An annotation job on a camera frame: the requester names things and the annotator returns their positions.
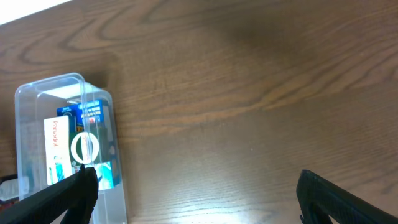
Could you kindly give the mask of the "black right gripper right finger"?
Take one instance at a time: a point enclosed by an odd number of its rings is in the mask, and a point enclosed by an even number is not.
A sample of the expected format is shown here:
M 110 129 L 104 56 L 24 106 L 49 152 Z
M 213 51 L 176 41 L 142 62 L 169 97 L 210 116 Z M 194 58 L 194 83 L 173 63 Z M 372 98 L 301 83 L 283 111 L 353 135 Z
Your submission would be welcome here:
M 397 217 L 367 203 L 310 170 L 303 170 L 296 194 L 303 224 L 397 224 Z

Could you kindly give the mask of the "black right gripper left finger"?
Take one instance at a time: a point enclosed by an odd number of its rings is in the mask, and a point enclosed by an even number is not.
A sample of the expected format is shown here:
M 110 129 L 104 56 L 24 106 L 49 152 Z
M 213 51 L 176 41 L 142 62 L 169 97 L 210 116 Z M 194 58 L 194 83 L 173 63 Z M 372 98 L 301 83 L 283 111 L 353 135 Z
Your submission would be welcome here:
M 62 216 L 62 223 L 88 224 L 98 192 L 95 169 L 81 166 L 76 174 L 5 209 L 1 223 L 52 223 Z

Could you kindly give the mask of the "white Panadol box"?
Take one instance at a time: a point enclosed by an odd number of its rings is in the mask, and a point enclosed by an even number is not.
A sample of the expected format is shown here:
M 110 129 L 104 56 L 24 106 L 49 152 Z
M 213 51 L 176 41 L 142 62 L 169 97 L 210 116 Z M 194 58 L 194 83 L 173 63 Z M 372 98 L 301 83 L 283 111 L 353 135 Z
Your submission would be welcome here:
M 47 184 L 53 185 L 72 175 L 68 116 L 44 120 Z

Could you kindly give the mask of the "blue white medicine box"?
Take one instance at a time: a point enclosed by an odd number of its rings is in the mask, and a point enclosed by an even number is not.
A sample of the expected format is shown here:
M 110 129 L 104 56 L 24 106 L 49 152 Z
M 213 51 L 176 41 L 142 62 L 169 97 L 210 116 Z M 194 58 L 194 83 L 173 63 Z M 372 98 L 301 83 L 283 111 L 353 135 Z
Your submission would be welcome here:
M 79 171 L 84 162 L 86 167 L 95 168 L 100 190 L 117 186 L 121 178 L 107 101 L 65 106 L 57 109 L 57 115 L 68 117 L 72 172 Z

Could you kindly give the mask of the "clear plastic container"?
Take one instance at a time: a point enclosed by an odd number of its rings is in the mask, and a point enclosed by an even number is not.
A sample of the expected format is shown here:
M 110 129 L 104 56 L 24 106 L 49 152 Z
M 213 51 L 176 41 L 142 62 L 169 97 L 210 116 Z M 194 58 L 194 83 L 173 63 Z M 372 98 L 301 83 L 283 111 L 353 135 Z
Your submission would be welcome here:
M 19 199 L 76 174 L 96 171 L 91 223 L 127 223 L 113 101 L 78 73 L 21 85 L 15 93 Z

